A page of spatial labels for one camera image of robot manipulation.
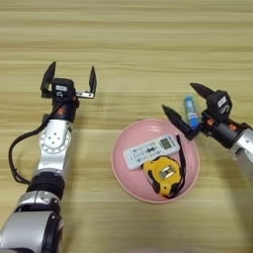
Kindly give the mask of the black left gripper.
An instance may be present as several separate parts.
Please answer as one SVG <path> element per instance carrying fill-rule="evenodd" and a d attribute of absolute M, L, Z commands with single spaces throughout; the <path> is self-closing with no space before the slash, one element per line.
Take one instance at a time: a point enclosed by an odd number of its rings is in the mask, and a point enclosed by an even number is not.
<path fill-rule="evenodd" d="M 54 61 L 45 71 L 42 78 L 41 91 L 43 95 L 50 95 L 49 85 L 54 77 L 56 62 Z M 79 98 L 81 99 L 94 99 L 97 89 L 97 77 L 95 67 L 91 67 L 89 78 L 89 92 L 74 92 L 67 97 L 52 97 L 52 111 L 45 114 L 42 118 L 44 123 L 49 120 L 61 120 L 73 123 L 75 120 L 76 110 L 79 108 Z"/>

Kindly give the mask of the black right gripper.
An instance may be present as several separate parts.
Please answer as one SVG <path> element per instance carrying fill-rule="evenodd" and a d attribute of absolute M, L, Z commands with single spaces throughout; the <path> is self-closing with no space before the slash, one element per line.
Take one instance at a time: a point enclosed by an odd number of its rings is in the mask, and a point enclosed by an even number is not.
<path fill-rule="evenodd" d="M 191 87 L 206 100 L 210 99 L 214 94 L 214 90 L 200 83 L 191 83 Z M 207 112 L 202 113 L 200 124 L 195 129 L 191 129 L 190 126 L 182 120 L 182 117 L 176 111 L 167 106 L 162 106 L 162 109 L 168 120 L 188 140 L 192 140 L 200 132 L 202 132 L 206 136 L 215 139 L 227 149 L 230 149 L 232 147 L 235 141 L 245 130 L 252 129 L 252 127 L 246 123 L 239 124 L 231 119 L 228 119 L 225 122 L 221 122 L 211 117 Z"/>

